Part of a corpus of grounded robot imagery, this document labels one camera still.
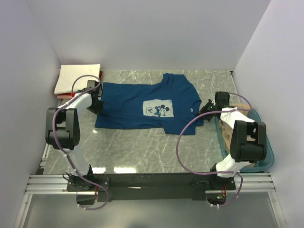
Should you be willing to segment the blue printed t shirt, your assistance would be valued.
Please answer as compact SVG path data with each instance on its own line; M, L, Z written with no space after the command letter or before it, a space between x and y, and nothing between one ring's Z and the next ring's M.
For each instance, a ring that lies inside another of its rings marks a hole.
M161 82L149 84L104 83L103 110L96 128L163 128L180 134L200 110L201 99L185 75L166 73Z

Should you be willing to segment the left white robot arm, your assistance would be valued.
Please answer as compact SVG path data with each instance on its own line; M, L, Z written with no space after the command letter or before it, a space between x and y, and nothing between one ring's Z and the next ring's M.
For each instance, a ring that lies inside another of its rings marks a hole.
M78 146L81 137L78 115L84 110L99 114L103 108L102 92L100 80L89 80L86 88L71 93L71 100L47 110L46 143L61 152L69 164L68 181L85 191L94 187L95 179L91 165Z

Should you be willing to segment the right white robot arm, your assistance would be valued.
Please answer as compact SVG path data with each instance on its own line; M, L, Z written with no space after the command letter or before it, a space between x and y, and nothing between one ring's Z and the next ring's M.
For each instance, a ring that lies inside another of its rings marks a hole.
M229 92L215 93L214 100L208 102L196 113L200 119L211 121L216 117L232 129L230 154L215 165L215 174L209 177L209 186L215 190L225 184L225 178L232 178L240 169L263 161L266 158L266 124L256 122L243 114L249 108L238 108L230 104Z

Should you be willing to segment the tan t shirt in bin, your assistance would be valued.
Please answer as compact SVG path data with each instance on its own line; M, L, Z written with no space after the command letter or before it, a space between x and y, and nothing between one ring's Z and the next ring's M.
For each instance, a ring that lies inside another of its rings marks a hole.
M232 107L225 107L223 110L233 112L219 114L219 138L223 141L224 152L228 152L228 154L224 156L224 159L221 162L216 164L217 171L237 172L243 167L253 167L253 165L256 163L255 161L253 163L250 161L236 162L230 154L230 145L235 121L240 120L247 123L255 122L254 120L247 117L249 107L250 106L248 104L232 104Z

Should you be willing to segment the folded cream t shirt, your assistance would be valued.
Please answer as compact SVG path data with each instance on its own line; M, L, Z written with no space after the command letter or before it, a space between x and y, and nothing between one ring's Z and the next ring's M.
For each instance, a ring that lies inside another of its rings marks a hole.
M100 68L100 64L61 65L54 94L59 95L71 93L72 85L77 78L83 75L92 75L99 77Z

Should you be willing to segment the folded pink t shirt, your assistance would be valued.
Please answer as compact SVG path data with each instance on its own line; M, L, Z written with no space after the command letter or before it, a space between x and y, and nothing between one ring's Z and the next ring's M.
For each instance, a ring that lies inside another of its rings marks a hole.
M58 99L71 99L72 96L71 95L58 95L57 98Z

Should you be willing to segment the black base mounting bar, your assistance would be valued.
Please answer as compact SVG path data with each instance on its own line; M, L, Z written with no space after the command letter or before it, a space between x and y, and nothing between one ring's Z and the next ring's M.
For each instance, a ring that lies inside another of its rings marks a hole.
M220 178L217 175L196 175L193 173L132 173L132 174L94 174L93 181L102 186L70 177L67 192L78 193L80 204L93 203L92 192L97 201L113 200L206 200L206 192L213 190L235 190L233 178Z

